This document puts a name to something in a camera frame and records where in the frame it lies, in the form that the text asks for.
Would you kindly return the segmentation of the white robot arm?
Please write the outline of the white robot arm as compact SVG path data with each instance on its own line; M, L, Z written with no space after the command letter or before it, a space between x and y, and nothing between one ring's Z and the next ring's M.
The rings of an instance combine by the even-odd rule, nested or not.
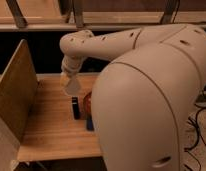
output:
M75 94L88 57L109 64L98 75L91 114L108 171L183 171L185 122L206 85L206 32L191 24L95 36L64 35L64 89Z

